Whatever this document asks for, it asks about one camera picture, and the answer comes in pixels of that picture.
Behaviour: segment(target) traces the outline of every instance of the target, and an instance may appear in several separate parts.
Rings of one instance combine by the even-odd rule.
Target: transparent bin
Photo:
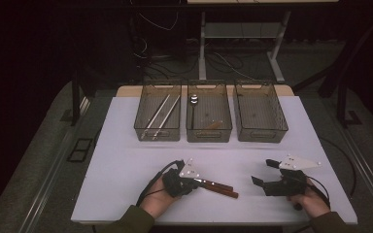
[[[145,81],[134,128],[139,141],[179,141],[181,80]]]
[[[241,142],[280,143],[288,131],[272,81],[236,80],[234,111]]]
[[[231,130],[231,114],[225,81],[188,81],[187,141],[190,143],[227,143]]]

